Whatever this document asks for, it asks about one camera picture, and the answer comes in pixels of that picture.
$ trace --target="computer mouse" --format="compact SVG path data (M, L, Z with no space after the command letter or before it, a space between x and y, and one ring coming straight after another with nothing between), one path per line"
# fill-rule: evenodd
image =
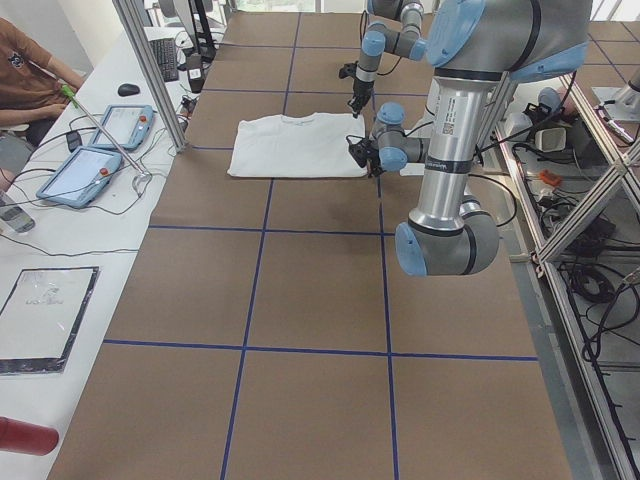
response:
M136 95L140 93L140 87L133 83L123 83L118 87L118 95L121 97L128 97L130 95Z

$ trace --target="brown table surface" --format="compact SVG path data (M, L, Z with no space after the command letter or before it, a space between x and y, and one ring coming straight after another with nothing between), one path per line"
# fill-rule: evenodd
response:
M504 249L410 278L393 231L420 178L226 175L240 120L348 111L358 24L231 18L50 479L571 478ZM635 41L611 28L594 46ZM401 62L368 122L418 120L430 78Z
M640 22L592 22L589 51L576 82L592 106L600 102L592 87L622 87L640 68ZM618 122L633 137L638 124ZM620 139L610 133L621 151Z

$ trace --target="person's arm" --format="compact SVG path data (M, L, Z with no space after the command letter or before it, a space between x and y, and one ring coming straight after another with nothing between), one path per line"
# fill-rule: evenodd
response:
M66 105L55 104L32 110L0 110L0 127L10 127L21 123L50 118L55 120L64 111Z
M49 63L47 63L44 68L45 70L53 73L56 77L74 87L76 90L79 90L84 83L84 79L80 75L74 72L62 60L59 60L54 56L51 56L51 58L49 59Z

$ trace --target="white sticker label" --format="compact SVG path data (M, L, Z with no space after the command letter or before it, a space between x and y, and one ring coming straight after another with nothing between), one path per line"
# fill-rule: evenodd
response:
M436 112L436 132L451 137L460 136L460 126L456 125L459 117L464 115L467 108L467 97L440 98Z

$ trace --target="keyboard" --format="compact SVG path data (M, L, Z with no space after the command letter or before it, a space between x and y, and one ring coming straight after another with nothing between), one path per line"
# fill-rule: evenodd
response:
M162 79L165 82L173 82L178 79L178 56L176 53L176 44L173 38L160 38L158 40L149 40L149 46L156 62L160 67Z

